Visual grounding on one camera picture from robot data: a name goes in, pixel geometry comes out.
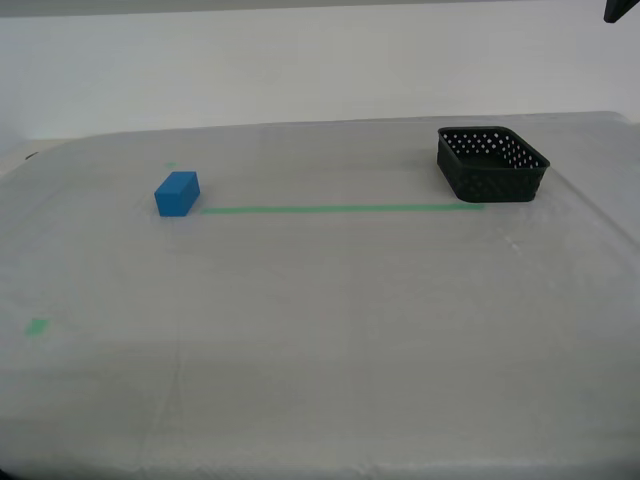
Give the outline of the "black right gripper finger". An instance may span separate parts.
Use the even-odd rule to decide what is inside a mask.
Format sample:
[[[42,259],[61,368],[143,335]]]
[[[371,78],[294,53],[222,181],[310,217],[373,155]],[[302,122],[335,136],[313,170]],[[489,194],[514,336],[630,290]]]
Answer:
[[[638,3],[639,0],[607,0],[603,19],[606,23],[616,23]]]

